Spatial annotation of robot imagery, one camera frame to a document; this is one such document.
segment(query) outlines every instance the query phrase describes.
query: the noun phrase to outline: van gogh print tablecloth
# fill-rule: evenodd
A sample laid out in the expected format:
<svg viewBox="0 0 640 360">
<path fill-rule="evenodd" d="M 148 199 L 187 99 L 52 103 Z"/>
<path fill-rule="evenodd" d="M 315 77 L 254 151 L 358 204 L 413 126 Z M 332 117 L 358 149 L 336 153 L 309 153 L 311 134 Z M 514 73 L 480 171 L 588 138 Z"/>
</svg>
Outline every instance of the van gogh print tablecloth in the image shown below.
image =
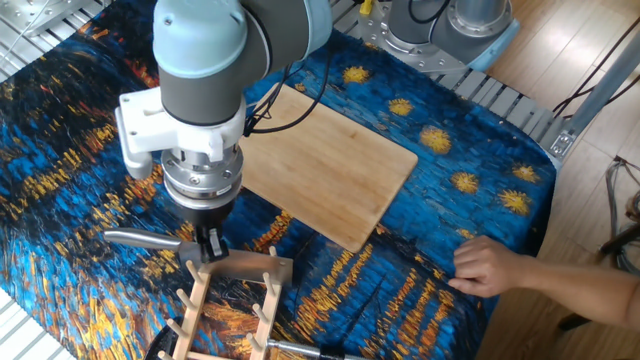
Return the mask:
<svg viewBox="0 0 640 360">
<path fill-rule="evenodd" d="M 107 244 L 126 226 L 190 238 L 156 166 L 125 170 L 113 119 L 118 94 L 158 83 L 154 3 L 119 0 L 0 85 L 0 286 L 80 359 L 140 359 L 163 318 L 179 315 L 190 277 L 173 253 Z M 486 234 L 539 246 L 555 170 L 529 138 L 385 53 L 341 34 L 289 81 L 408 148 L 419 163 L 359 253 L 350 253 L 249 191 L 226 223 L 235 248 L 295 259 L 273 336 L 377 358 L 473 358 L 495 300 L 446 285 L 452 253 Z M 258 100 L 280 75 L 247 90 Z M 249 353 L 260 285 L 217 280 L 195 347 Z M 273 354 L 287 358 L 291 355 Z"/>
</svg>

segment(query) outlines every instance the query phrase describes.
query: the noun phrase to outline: finger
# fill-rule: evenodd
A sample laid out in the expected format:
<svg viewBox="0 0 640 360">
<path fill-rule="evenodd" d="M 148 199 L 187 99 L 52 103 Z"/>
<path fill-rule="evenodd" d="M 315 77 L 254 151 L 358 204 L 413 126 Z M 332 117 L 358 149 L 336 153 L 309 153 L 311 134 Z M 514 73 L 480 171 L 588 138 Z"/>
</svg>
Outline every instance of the finger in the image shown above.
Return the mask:
<svg viewBox="0 0 640 360">
<path fill-rule="evenodd" d="M 457 248 L 453 252 L 453 255 L 462 255 L 462 254 L 464 254 L 466 252 L 477 250 L 477 247 L 478 247 L 477 243 L 466 242 L 466 243 L 462 244 L 459 248 Z"/>
<path fill-rule="evenodd" d="M 467 251 L 453 257 L 453 264 L 458 267 L 460 264 L 479 260 L 480 254 L 477 251 Z"/>
<path fill-rule="evenodd" d="M 458 278 L 451 279 L 449 280 L 449 286 L 469 295 L 475 295 L 480 297 L 491 297 L 494 295 L 494 294 L 491 294 L 490 289 L 487 285 L 481 284 L 473 280 L 458 279 Z"/>
<path fill-rule="evenodd" d="M 486 274 L 484 272 L 484 267 L 482 266 L 482 263 L 480 261 L 472 260 L 460 265 L 456 265 L 457 278 L 475 279 L 484 277 L 485 275 Z"/>
</svg>

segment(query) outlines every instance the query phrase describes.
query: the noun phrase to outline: yellow star pattern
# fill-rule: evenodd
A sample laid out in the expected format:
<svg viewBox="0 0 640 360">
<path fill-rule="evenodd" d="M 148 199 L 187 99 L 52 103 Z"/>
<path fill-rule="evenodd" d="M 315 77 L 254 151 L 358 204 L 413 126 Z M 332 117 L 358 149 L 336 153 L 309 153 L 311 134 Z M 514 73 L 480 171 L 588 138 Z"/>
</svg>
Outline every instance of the yellow star pattern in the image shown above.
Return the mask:
<svg viewBox="0 0 640 360">
<path fill-rule="evenodd" d="M 531 199 L 525 193 L 514 190 L 504 190 L 502 194 L 498 195 L 502 200 L 502 205 L 513 213 L 527 216 L 529 215 L 529 204 Z"/>
<path fill-rule="evenodd" d="M 352 66 L 342 72 L 342 79 L 345 84 L 350 82 L 364 84 L 369 80 L 369 72 L 363 69 L 362 66 Z"/>
<path fill-rule="evenodd" d="M 471 239 L 476 237 L 475 234 L 473 234 L 471 231 L 469 231 L 467 229 L 458 230 L 458 234 L 462 235 L 462 237 L 467 239 L 467 240 L 471 240 Z"/>
<path fill-rule="evenodd" d="M 478 191 L 478 178 L 475 175 L 459 172 L 451 176 L 453 186 L 468 194 L 475 194 Z"/>
<path fill-rule="evenodd" d="M 451 150 L 449 134 L 435 127 L 422 130 L 420 141 L 430 147 L 436 154 L 446 154 Z"/>
<path fill-rule="evenodd" d="M 395 99 L 389 102 L 389 111 L 396 115 L 407 116 L 413 110 L 413 105 L 405 99 Z"/>
<path fill-rule="evenodd" d="M 513 175 L 521 180 L 528 181 L 534 184 L 538 182 L 538 180 L 540 180 L 540 177 L 536 174 L 536 172 L 533 170 L 533 167 L 531 166 L 515 165 L 513 167 Z"/>
</svg>

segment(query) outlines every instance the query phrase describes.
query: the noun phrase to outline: chair leg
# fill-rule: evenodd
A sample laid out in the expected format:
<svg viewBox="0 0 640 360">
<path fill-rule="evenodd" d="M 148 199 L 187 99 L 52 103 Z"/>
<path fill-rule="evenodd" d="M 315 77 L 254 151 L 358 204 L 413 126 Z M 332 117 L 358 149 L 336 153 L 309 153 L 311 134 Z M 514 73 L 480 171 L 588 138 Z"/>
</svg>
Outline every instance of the chair leg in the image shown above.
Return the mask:
<svg viewBox="0 0 640 360">
<path fill-rule="evenodd" d="M 583 318 L 578 314 L 571 314 L 564 319 L 560 320 L 560 324 L 558 324 L 558 328 L 562 331 L 570 331 L 575 328 L 578 328 L 582 325 L 590 323 L 591 320 Z"/>
</svg>

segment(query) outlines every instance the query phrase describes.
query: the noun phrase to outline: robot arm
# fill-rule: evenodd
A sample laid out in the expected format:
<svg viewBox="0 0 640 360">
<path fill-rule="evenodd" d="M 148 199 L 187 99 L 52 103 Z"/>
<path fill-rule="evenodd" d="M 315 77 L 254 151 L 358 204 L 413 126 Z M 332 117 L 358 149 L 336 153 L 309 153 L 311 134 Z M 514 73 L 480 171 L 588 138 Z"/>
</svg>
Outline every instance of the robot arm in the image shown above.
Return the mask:
<svg viewBox="0 0 640 360">
<path fill-rule="evenodd" d="M 118 132 L 134 178 L 162 151 L 165 186 L 203 263 L 228 255 L 221 231 L 242 182 L 243 89 L 323 46 L 331 29 L 326 0 L 158 1 L 160 87 L 121 95 Z"/>
</svg>

